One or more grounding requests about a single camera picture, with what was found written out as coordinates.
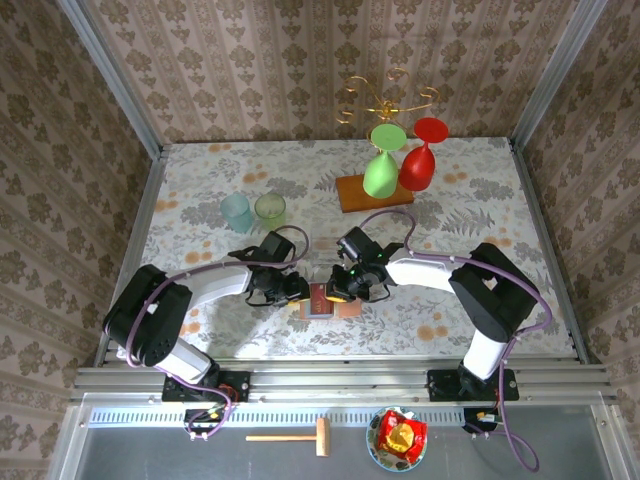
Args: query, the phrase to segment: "wooden mallet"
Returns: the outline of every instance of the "wooden mallet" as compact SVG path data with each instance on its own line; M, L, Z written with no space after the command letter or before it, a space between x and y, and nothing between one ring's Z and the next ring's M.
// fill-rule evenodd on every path
M329 419L319 418L315 435L247 435L247 442L304 442L316 441L316 456L329 456Z

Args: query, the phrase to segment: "patterned wallpaper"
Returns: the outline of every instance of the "patterned wallpaper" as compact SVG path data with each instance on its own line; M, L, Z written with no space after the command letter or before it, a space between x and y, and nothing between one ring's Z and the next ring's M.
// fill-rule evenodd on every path
M66 16L0 1L0 478L44 478L149 159Z
M91 16L164 143L361 138L334 107L391 67L442 101L453 136L509 136L577 0L90 0ZM411 125L419 114L405 118Z
M525 154L640 453L640 2L608 2Z

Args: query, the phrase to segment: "glass cup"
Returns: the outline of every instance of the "glass cup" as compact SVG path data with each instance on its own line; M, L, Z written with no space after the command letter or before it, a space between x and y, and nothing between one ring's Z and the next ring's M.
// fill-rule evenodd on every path
M275 230L284 225L287 204L277 193L262 195L255 205L256 215L266 230Z
M247 233L253 225L249 200L240 193L234 193L222 200L220 212L234 232Z

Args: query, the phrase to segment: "plate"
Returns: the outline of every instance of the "plate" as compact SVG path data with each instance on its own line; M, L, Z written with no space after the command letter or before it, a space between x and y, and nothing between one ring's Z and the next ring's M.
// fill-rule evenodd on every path
M404 407L387 407L378 411L373 416L371 422L369 422L369 426L367 427L367 433L365 436L365 439L367 441L367 450L369 450L369 455L371 455L371 458L373 458L373 460L385 470L395 473L409 472L420 464L420 462L424 458L424 454L427 453L427 439L425 438L422 452L420 452L418 459L413 464L407 462L402 458L398 458L395 455L392 455L386 450L378 450L378 432L380 430L380 423L382 422L382 418L388 411L399 413L406 418L417 418L417 415L414 412Z

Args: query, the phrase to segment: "snack bag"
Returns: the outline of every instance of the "snack bag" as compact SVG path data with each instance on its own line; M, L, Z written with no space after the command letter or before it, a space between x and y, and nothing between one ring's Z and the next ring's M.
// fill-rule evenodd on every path
M410 464L418 459L426 440L426 423L405 418L391 410L380 422L378 450L386 450Z

